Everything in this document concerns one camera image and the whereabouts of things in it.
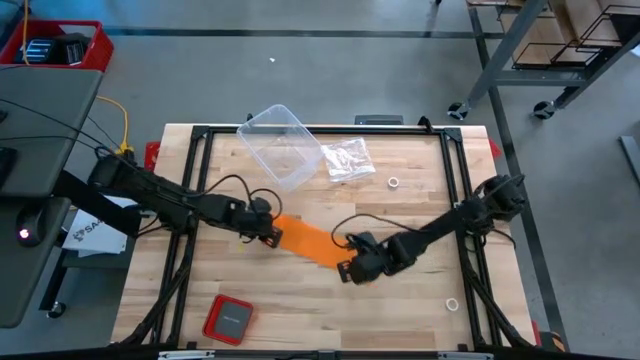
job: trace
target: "gray floor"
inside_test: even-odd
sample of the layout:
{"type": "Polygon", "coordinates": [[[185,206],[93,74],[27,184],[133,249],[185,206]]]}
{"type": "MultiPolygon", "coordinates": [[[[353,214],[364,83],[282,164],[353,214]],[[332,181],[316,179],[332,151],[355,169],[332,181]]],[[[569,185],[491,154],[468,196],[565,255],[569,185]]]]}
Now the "gray floor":
{"type": "MultiPolygon", "coordinates": [[[[462,0],[439,11],[426,0],[40,0],[43,17],[98,19],[112,26],[227,29],[447,30],[471,26],[462,0]]],[[[11,7],[0,3],[0,14],[11,7]]],[[[499,30],[482,10],[487,31],[499,30]]],[[[357,114],[444,115],[480,74],[472,40],[114,37],[100,93],[129,110],[130,142],[142,154],[170,122],[241,122],[282,103],[306,123],[353,122],[357,114]]],[[[617,138],[640,124],[634,102],[640,59],[627,55],[568,109],[547,122],[527,114],[557,88],[502,88],[501,94],[574,352],[640,357],[640,187],[617,138]]],[[[92,116],[117,140],[118,111],[96,103],[92,116]]],[[[485,98],[467,124],[499,140],[485,98]]],[[[92,124],[85,130],[99,134],[92,124]]],[[[93,154],[74,150],[68,168],[86,177],[93,154]]],[[[501,159],[498,170],[507,172],[501,159]]],[[[524,234],[514,221],[532,316],[546,327],[524,234]]],[[[0,331],[0,353],[101,346],[108,342],[125,275],[71,271],[61,292],[69,306],[51,321],[31,311],[0,331]]],[[[43,291],[38,289],[34,299],[43,291]]]]}

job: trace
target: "wooden table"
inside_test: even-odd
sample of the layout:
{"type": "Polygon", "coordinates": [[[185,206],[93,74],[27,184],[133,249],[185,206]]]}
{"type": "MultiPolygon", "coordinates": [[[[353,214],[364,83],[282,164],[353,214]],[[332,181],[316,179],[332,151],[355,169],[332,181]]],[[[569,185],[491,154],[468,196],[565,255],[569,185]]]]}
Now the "wooden table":
{"type": "MultiPolygon", "coordinates": [[[[192,125],[187,124],[166,126],[156,165],[158,175],[177,183],[181,181],[191,129],[192,125]]],[[[487,133],[481,126],[461,129],[475,187],[496,174],[487,133]]],[[[324,144],[348,137],[317,136],[324,144]]],[[[316,175],[295,192],[280,194],[284,213],[330,231],[340,220],[360,212],[420,227],[449,210],[437,137],[364,137],[375,174],[352,182],[331,183],[322,165],[316,175]],[[391,176],[400,180],[395,191],[387,188],[391,176]]],[[[196,164],[200,164],[202,146],[198,151],[196,164]]],[[[455,158],[453,162],[458,177],[455,158]]],[[[241,175],[250,188],[274,188],[235,134],[217,134],[207,186],[227,174],[241,175]]],[[[241,199],[246,197],[235,180],[224,182],[216,191],[241,199]]],[[[498,226],[508,231],[506,225],[498,226]]],[[[392,225],[368,218],[358,218],[341,228],[341,232],[364,230],[373,232],[377,239],[399,231],[392,225]]],[[[138,239],[112,335],[114,341],[130,334],[156,301],[169,236],[167,232],[158,231],[138,239]]],[[[492,233],[485,252],[497,303],[523,337],[533,342],[513,245],[492,233]]],[[[211,302],[222,293],[255,306],[246,337],[239,346],[243,349],[453,350],[459,343],[471,346],[462,284],[453,235],[430,245],[416,264],[404,272],[393,277],[381,276],[367,286],[356,286],[342,284],[334,269],[319,267],[282,249],[268,248],[259,241],[243,245],[237,234],[201,223],[180,342],[184,345],[187,341],[197,341],[203,349],[231,347],[202,335],[211,302]],[[458,300],[458,311],[446,309],[448,298],[458,300]]],[[[490,339],[486,312],[479,300],[478,308],[483,335],[490,339]]],[[[170,305],[164,336],[170,329],[172,311],[170,305]]]]}

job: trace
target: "orange towel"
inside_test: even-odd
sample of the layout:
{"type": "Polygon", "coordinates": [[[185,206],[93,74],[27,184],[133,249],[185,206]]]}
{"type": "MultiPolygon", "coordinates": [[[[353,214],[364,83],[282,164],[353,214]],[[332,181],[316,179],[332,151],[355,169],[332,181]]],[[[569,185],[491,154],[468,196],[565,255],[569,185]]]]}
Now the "orange towel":
{"type": "MultiPolygon", "coordinates": [[[[280,247],[307,257],[316,263],[336,269],[340,262],[351,260],[357,255],[355,250],[337,247],[331,241],[331,233],[308,225],[291,216],[281,215],[273,225],[282,230],[280,247]]],[[[335,236],[338,244],[346,244],[343,236],[335,236]]]]}

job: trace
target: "wire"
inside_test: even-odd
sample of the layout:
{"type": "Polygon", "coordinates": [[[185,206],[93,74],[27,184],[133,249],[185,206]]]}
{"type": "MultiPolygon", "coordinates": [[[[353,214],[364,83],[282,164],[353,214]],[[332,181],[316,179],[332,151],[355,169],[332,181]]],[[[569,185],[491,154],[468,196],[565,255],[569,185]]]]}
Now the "wire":
{"type": "Polygon", "coordinates": [[[504,232],[502,230],[498,230],[498,229],[491,229],[491,231],[493,231],[495,233],[498,233],[498,234],[506,237],[507,239],[509,239],[509,241],[511,241],[513,243],[513,248],[514,249],[516,248],[516,241],[511,235],[507,234],[506,232],[504,232]]]}
{"type": "Polygon", "coordinates": [[[301,352],[287,357],[274,358],[274,360],[293,360],[293,359],[315,359],[315,352],[301,352]]]}
{"type": "MultiPolygon", "coordinates": [[[[498,229],[495,229],[495,228],[492,228],[490,231],[493,231],[495,233],[498,233],[498,234],[506,237],[507,239],[509,239],[509,241],[511,241],[511,243],[513,243],[513,248],[514,249],[516,248],[516,241],[515,241],[515,239],[513,237],[511,237],[511,235],[507,234],[506,232],[504,232],[502,230],[498,230],[498,229]]],[[[484,248],[485,245],[487,245],[487,236],[483,235],[482,236],[482,241],[480,242],[480,247],[484,248]]],[[[469,247],[466,245],[466,243],[465,243],[464,246],[467,248],[467,251],[472,252],[472,253],[476,252],[476,250],[469,249],[469,247]]]]}
{"type": "Polygon", "coordinates": [[[166,229],[166,226],[160,225],[160,226],[156,226],[154,228],[151,228],[149,230],[138,232],[138,234],[136,235],[136,239],[139,238],[140,236],[147,235],[148,233],[151,233],[151,232],[154,232],[154,231],[160,230],[160,229],[166,229]]]}
{"type": "MultiPolygon", "coordinates": [[[[475,253],[476,251],[475,251],[474,249],[469,249],[469,247],[467,246],[466,240],[467,240],[469,237],[470,237],[470,236],[465,237],[465,244],[464,244],[464,247],[466,247],[466,248],[467,248],[467,251],[468,251],[468,252],[475,253]]],[[[487,245],[487,237],[486,237],[486,236],[483,236],[483,237],[482,237],[482,240],[480,241],[480,247],[481,247],[481,248],[484,248],[484,246],[485,246],[485,245],[487,245]]]]}
{"type": "Polygon", "coordinates": [[[336,233],[336,230],[338,230],[338,228],[339,228],[340,226],[344,225],[346,222],[351,221],[351,220],[353,220],[353,219],[355,219],[355,218],[357,218],[357,217],[362,217],[362,216],[364,216],[364,217],[370,217],[370,218],[375,219],[375,220],[378,220],[378,221],[386,222],[386,223],[389,223],[389,224],[391,224],[391,225],[397,226],[397,227],[399,227],[399,228],[405,229],[405,230],[407,230],[407,231],[412,231],[412,232],[417,232],[417,233],[426,233],[426,232],[427,232],[427,231],[424,231],[424,230],[417,230],[417,229],[410,228],[410,227],[408,227],[408,226],[406,226],[406,225],[402,225],[402,224],[400,224],[400,223],[398,223],[398,222],[395,222],[395,221],[393,221],[393,220],[384,219],[384,218],[381,218],[381,217],[378,217],[378,216],[375,216],[375,215],[371,215],[371,214],[366,214],[366,213],[365,213],[365,214],[355,214],[355,215],[349,216],[348,218],[346,218],[346,219],[344,219],[344,220],[340,221],[340,222],[338,223],[338,225],[336,225],[336,227],[334,227],[334,228],[333,228],[333,230],[331,230],[331,241],[333,241],[333,243],[334,243],[337,247],[339,247],[339,248],[342,248],[342,249],[350,249],[349,244],[353,244],[353,241],[352,241],[352,240],[350,240],[351,236],[347,236],[347,237],[346,237],[347,242],[348,242],[348,244],[347,244],[347,245],[340,245],[340,244],[338,244],[338,243],[336,242],[336,239],[335,239],[335,233],[336,233]]]}
{"type": "Polygon", "coordinates": [[[27,66],[25,65],[7,66],[0,69],[0,71],[11,70],[11,69],[20,68],[20,67],[27,67],[27,66]]]}
{"type": "Polygon", "coordinates": [[[157,221],[158,221],[158,215],[156,215],[156,217],[153,218],[153,220],[151,220],[150,223],[148,223],[147,225],[141,227],[140,230],[138,230],[138,234],[140,234],[141,232],[143,232],[143,231],[147,230],[148,228],[150,228],[151,225],[155,224],[157,221]]]}
{"type": "Polygon", "coordinates": [[[98,130],[100,130],[100,132],[103,133],[104,136],[106,136],[107,139],[109,139],[109,141],[111,141],[111,143],[116,146],[116,148],[120,146],[115,140],[113,140],[113,138],[111,138],[111,136],[109,136],[109,134],[106,131],[104,131],[102,127],[100,127],[100,125],[98,125],[98,123],[95,120],[91,118],[91,116],[87,115],[87,119],[89,119],[89,121],[91,121],[93,125],[95,125],[98,128],[98,130]]]}
{"type": "Polygon", "coordinates": [[[106,101],[120,108],[122,114],[124,115],[124,134],[122,136],[122,143],[120,144],[120,148],[117,153],[123,154],[127,150],[133,151],[133,147],[129,146],[129,143],[127,142],[129,139],[129,113],[127,112],[127,109],[125,109],[124,106],[122,106],[122,104],[120,104],[119,102],[105,96],[98,95],[96,96],[96,99],[106,101]]]}
{"type": "MultiPolygon", "coordinates": [[[[60,126],[63,126],[65,128],[68,128],[70,130],[73,130],[73,131],[77,132],[78,134],[82,134],[82,135],[86,136],[90,140],[95,141],[100,146],[97,146],[97,147],[96,146],[92,146],[92,145],[89,145],[86,142],[83,142],[81,140],[74,139],[74,138],[69,137],[69,136],[62,136],[62,135],[21,136],[21,137],[15,137],[15,138],[4,138],[4,139],[0,139],[0,140],[5,140],[6,141],[6,140],[26,140],[26,139],[46,139],[46,138],[51,138],[51,139],[55,139],[55,138],[69,139],[69,140],[76,141],[76,142],[78,142],[80,144],[83,144],[83,145],[93,149],[95,151],[95,153],[96,153],[96,156],[98,156],[98,157],[100,157],[100,155],[98,154],[99,150],[104,150],[107,153],[113,155],[118,161],[120,161],[125,166],[129,167],[134,172],[136,172],[138,174],[144,174],[144,172],[142,170],[140,170],[139,168],[137,168],[135,165],[131,164],[129,161],[123,159],[122,157],[117,156],[117,154],[114,151],[112,151],[111,149],[109,149],[109,147],[107,145],[105,145],[102,141],[96,139],[95,137],[93,137],[92,135],[89,135],[86,132],[84,132],[84,131],[82,131],[80,129],[76,129],[71,125],[65,124],[64,122],[62,122],[62,121],[60,121],[60,120],[58,120],[58,119],[56,119],[56,118],[54,118],[52,116],[49,116],[49,115],[47,115],[45,113],[42,113],[42,112],[40,112],[38,110],[35,110],[35,109],[31,109],[31,108],[29,108],[27,106],[18,104],[16,102],[13,102],[13,101],[10,101],[10,100],[6,100],[6,99],[0,99],[0,102],[5,102],[7,104],[11,104],[11,105],[19,107],[21,109],[30,111],[30,112],[32,112],[34,114],[38,114],[38,115],[40,115],[40,116],[42,116],[42,117],[44,117],[44,118],[46,118],[48,120],[51,120],[51,121],[59,124],[60,126]]],[[[148,181],[148,182],[150,182],[150,183],[152,183],[152,184],[154,184],[156,186],[160,186],[160,187],[164,188],[165,190],[167,190],[167,191],[169,191],[169,192],[171,192],[173,194],[176,194],[176,195],[179,195],[179,196],[183,196],[183,197],[201,197],[201,196],[204,196],[204,195],[208,194],[209,192],[211,192],[213,189],[215,189],[216,186],[220,185],[223,181],[225,181],[227,179],[230,179],[230,178],[237,178],[238,180],[240,180],[240,182],[242,182],[242,185],[244,186],[245,192],[247,194],[247,198],[249,199],[249,206],[251,207],[251,209],[255,213],[258,212],[256,210],[256,208],[255,208],[255,204],[253,203],[253,201],[251,201],[251,191],[249,191],[249,186],[247,185],[246,181],[242,177],[240,177],[239,175],[236,175],[236,174],[231,174],[231,175],[227,175],[227,176],[223,177],[222,179],[218,180],[215,184],[213,184],[211,187],[209,187],[209,189],[207,189],[206,191],[200,192],[200,193],[186,193],[186,192],[176,191],[176,190],[174,190],[172,188],[169,188],[169,187],[166,187],[166,186],[162,186],[162,185],[158,184],[157,182],[153,181],[152,179],[149,179],[146,176],[143,176],[143,178],[146,181],[148,181]]],[[[277,197],[277,199],[278,199],[278,203],[281,205],[282,202],[281,202],[280,198],[277,197]]]]}
{"type": "Polygon", "coordinates": [[[27,22],[29,21],[29,0],[24,0],[24,19],[22,20],[22,60],[27,66],[29,59],[27,59],[27,22]]]}
{"type": "Polygon", "coordinates": [[[271,195],[273,195],[273,196],[276,198],[276,200],[278,201],[278,213],[277,213],[277,214],[276,214],[276,216],[273,218],[273,220],[275,220],[275,219],[279,218],[279,217],[280,217],[280,215],[282,215],[282,207],[283,207],[283,206],[282,206],[282,199],[280,198],[280,196],[278,196],[278,194],[276,194],[276,192],[275,192],[275,191],[273,191],[273,190],[271,190],[271,189],[267,189],[267,188],[259,188],[259,189],[255,189],[255,190],[253,190],[253,191],[249,194],[249,196],[250,196],[250,197],[253,197],[253,194],[255,194],[255,193],[257,193],[257,192],[260,192],[260,191],[268,192],[268,193],[270,193],[271,195]]]}
{"type": "MultiPolygon", "coordinates": [[[[133,171],[135,171],[135,172],[137,172],[137,173],[142,173],[142,170],[138,169],[137,167],[135,167],[134,165],[132,165],[131,163],[129,163],[127,160],[123,159],[122,157],[120,157],[120,156],[116,156],[117,154],[116,154],[115,152],[113,152],[111,149],[109,149],[109,147],[108,147],[107,145],[105,145],[102,141],[100,141],[100,140],[96,139],[95,137],[93,137],[93,136],[89,135],[88,133],[86,133],[86,132],[84,132],[84,131],[82,131],[82,130],[80,130],[80,129],[76,129],[76,128],[74,128],[74,127],[73,127],[73,126],[71,126],[71,125],[65,124],[64,122],[62,122],[62,121],[60,121],[60,120],[58,120],[58,119],[56,119],[56,118],[54,118],[54,117],[51,117],[51,116],[49,116],[49,115],[47,115],[47,114],[45,114],[45,113],[42,113],[42,112],[40,112],[40,111],[38,111],[38,110],[35,110],[35,109],[31,109],[31,108],[29,108],[29,107],[27,107],[27,106],[24,106],[24,105],[18,104],[18,103],[16,103],[16,102],[13,102],[13,101],[10,101],[10,100],[6,100],[6,99],[0,99],[0,102],[5,102],[5,103],[7,103],[7,104],[11,104],[11,105],[13,105],[13,106],[17,106],[17,107],[19,107],[19,108],[21,108],[21,109],[24,109],[24,110],[30,111],[30,112],[32,112],[32,113],[34,113],[34,114],[38,114],[38,115],[40,115],[40,116],[42,116],[42,117],[44,117],[44,118],[46,118],[46,119],[48,119],[48,120],[51,120],[51,121],[53,121],[53,122],[55,122],[55,123],[59,124],[60,126],[63,126],[63,127],[67,128],[67,129],[70,129],[70,130],[73,130],[73,131],[77,132],[78,134],[82,134],[82,135],[84,135],[84,136],[88,137],[89,139],[91,139],[91,140],[95,141],[96,143],[100,144],[101,146],[94,147],[94,146],[91,146],[91,145],[87,145],[86,143],[84,143],[84,145],[87,145],[87,146],[89,146],[90,148],[92,148],[92,149],[94,149],[94,150],[97,150],[97,149],[99,149],[99,148],[100,148],[100,149],[103,149],[103,150],[107,151],[109,154],[114,155],[114,157],[115,157],[118,161],[120,161],[121,163],[123,163],[125,166],[127,166],[127,167],[131,168],[133,171]]],[[[35,136],[35,137],[25,136],[25,137],[21,137],[21,138],[16,138],[15,140],[18,140],[18,139],[34,139],[34,138],[63,138],[63,139],[69,139],[69,140],[76,140],[77,142],[79,142],[79,143],[83,144],[83,142],[82,142],[82,141],[77,140],[77,139],[73,139],[73,138],[70,138],[70,137],[67,137],[67,136],[35,136]]],[[[159,184],[157,184],[156,182],[154,182],[154,181],[153,181],[153,180],[151,180],[151,179],[148,179],[148,178],[146,178],[146,177],[145,177],[145,179],[146,179],[147,181],[149,181],[149,182],[151,182],[151,183],[155,184],[155,185],[160,186],[159,184]]],[[[178,191],[175,191],[175,190],[170,189],[170,188],[167,188],[167,187],[164,187],[164,188],[165,188],[167,191],[170,191],[170,192],[172,192],[172,193],[174,193],[174,194],[176,194],[176,195],[180,195],[180,196],[184,196],[184,195],[185,195],[185,194],[184,194],[184,193],[182,193],[182,192],[178,192],[178,191]]]]}
{"type": "Polygon", "coordinates": [[[230,175],[224,176],[222,179],[216,181],[215,184],[211,185],[205,191],[202,191],[202,192],[199,192],[199,193],[192,193],[192,194],[183,194],[183,196],[187,197],[187,198],[197,198],[197,197],[205,196],[208,193],[210,193],[211,191],[213,191],[213,189],[215,189],[218,185],[222,184],[223,182],[225,182],[226,180],[229,180],[231,178],[240,180],[240,182],[242,183],[242,186],[244,187],[244,191],[247,193],[247,199],[249,200],[249,206],[251,207],[251,210],[253,210],[253,212],[257,214],[258,210],[256,210],[255,204],[253,203],[253,201],[251,201],[251,191],[249,191],[249,186],[247,185],[247,182],[244,181],[244,179],[240,175],[236,175],[236,174],[230,174],[230,175]]]}
{"type": "Polygon", "coordinates": [[[67,139],[71,141],[75,141],[80,143],[90,149],[95,149],[95,146],[87,144],[86,142],[78,139],[74,139],[70,136],[62,136],[62,135],[42,135],[42,136],[16,136],[10,138],[0,138],[0,141],[12,141],[12,140],[35,140],[35,139],[67,139]]]}

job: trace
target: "small ring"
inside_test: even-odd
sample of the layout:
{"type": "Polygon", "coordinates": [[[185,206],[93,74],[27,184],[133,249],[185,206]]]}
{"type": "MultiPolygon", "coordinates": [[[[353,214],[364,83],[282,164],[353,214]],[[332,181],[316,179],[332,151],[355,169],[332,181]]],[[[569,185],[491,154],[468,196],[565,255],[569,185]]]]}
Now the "small ring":
{"type": "Polygon", "coordinates": [[[400,180],[398,180],[397,177],[391,177],[387,181],[387,185],[389,185],[390,188],[395,189],[398,187],[398,185],[400,185],[400,180]]]}
{"type": "Polygon", "coordinates": [[[449,311],[457,311],[460,307],[460,305],[458,304],[458,300],[454,298],[447,299],[445,305],[447,306],[447,310],[449,311]]]}

